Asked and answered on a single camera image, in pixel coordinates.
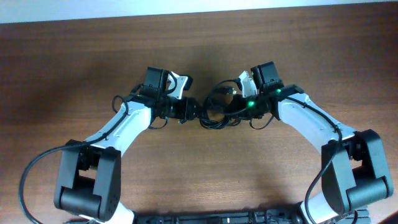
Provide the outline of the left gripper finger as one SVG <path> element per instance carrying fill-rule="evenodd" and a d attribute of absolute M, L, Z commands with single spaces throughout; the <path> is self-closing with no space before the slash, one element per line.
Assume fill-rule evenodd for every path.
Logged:
<path fill-rule="evenodd" d="M 187 114 L 187 115 L 185 116 L 184 119 L 180 119 L 180 120 L 178 121 L 178 124 L 184 124 L 184 123 L 186 123 L 187 121 L 192 121 L 192 120 L 194 120 L 196 117 L 197 117 L 196 114 Z"/>
<path fill-rule="evenodd" d="M 195 98 L 187 98 L 186 114 L 200 114 L 201 105 Z"/>

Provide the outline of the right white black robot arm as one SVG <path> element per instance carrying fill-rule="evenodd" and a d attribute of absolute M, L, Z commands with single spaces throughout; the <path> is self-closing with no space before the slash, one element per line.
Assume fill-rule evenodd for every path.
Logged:
<path fill-rule="evenodd" d="M 284 85 L 274 62 L 243 71 L 226 113 L 240 120 L 266 113 L 298 131 L 320 154 L 322 167 L 303 202 L 271 217 L 283 223 L 369 223 L 367 205 L 394 192 L 382 140 L 372 129 L 357 131 L 317 106 L 297 85 Z"/>

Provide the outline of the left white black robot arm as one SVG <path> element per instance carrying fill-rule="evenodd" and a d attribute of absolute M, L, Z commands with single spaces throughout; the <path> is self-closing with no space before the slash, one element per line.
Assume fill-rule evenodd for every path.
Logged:
<path fill-rule="evenodd" d="M 121 202 L 121 159 L 156 118 L 193 120 L 198 105 L 183 96 L 189 75 L 149 67 L 144 83 L 122 98 L 120 109 L 97 133 L 62 148 L 54 205 L 92 223 L 133 223 Z"/>

